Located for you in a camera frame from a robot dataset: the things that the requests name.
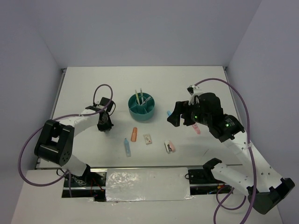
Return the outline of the pink highlighter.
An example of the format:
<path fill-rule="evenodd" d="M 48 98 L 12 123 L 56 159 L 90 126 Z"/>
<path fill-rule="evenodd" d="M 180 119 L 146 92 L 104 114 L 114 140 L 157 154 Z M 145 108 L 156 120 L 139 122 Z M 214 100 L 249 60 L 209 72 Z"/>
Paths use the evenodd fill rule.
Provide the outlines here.
<path fill-rule="evenodd" d="M 197 134 L 200 134 L 200 133 L 201 133 L 201 131 L 200 131 L 200 129 L 199 129 L 199 127 L 198 127 L 197 124 L 193 124 L 192 127 L 193 127 L 193 129 L 195 130 L 195 132 L 196 132 Z"/>

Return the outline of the blue highlighter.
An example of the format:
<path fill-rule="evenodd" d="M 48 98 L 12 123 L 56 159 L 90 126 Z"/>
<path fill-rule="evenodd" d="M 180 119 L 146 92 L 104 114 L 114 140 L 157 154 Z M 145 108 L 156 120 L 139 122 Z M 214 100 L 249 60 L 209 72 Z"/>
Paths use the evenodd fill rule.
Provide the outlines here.
<path fill-rule="evenodd" d="M 125 147 L 126 156 L 131 157 L 130 145 L 129 145 L 129 141 L 127 140 L 127 138 L 124 139 L 124 147 Z"/>

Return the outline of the yellow pen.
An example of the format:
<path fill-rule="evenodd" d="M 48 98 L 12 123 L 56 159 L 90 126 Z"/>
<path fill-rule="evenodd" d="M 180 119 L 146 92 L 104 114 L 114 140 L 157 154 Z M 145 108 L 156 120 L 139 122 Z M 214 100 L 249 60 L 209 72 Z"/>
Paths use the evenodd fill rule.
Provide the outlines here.
<path fill-rule="evenodd" d="M 135 97 L 136 97 L 137 104 L 141 105 L 140 104 L 140 100 L 139 100 L 139 96 L 138 96 L 138 93 L 137 93 L 137 90 L 135 90 Z"/>

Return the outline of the green white pen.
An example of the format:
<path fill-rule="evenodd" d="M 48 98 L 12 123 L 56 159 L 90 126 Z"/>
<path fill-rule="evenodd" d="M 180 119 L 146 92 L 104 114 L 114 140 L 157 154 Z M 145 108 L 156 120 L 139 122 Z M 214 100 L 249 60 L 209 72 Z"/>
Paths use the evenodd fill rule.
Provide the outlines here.
<path fill-rule="evenodd" d="M 140 88 L 140 95 L 141 95 L 141 101 L 142 101 L 141 105 L 143 105 L 143 103 L 144 103 L 144 99 L 143 99 L 143 92 L 142 92 L 142 88 Z"/>

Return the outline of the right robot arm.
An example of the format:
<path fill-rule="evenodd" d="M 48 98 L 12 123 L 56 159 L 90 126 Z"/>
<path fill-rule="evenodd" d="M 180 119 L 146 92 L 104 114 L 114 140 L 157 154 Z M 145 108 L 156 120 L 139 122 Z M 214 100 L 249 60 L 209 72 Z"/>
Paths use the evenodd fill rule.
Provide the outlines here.
<path fill-rule="evenodd" d="M 220 99 L 214 93 L 194 93 L 188 101 L 177 101 L 168 117 L 175 127 L 200 123 L 233 152 L 247 174 L 227 167 L 221 160 L 213 158 L 203 165 L 203 177 L 207 182 L 216 180 L 228 183 L 242 192 L 249 200 L 254 199 L 253 208 L 265 215 L 294 188 L 291 178 L 283 178 L 256 147 L 247 139 L 248 133 L 233 115 L 223 112 Z"/>

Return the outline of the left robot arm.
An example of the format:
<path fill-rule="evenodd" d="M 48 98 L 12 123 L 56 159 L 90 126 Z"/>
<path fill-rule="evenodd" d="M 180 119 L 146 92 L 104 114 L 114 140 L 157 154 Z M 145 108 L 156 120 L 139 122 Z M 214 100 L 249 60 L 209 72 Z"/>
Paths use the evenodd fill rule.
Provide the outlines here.
<path fill-rule="evenodd" d="M 72 154 L 73 141 L 79 133 L 97 126 L 101 132 L 108 132 L 114 126 L 109 116 L 112 107 L 99 104 L 86 107 L 78 116 L 60 121 L 47 120 L 38 138 L 34 154 L 52 162 L 71 173 L 71 177 L 81 186 L 100 184 L 104 177 L 91 171 L 88 164 Z"/>

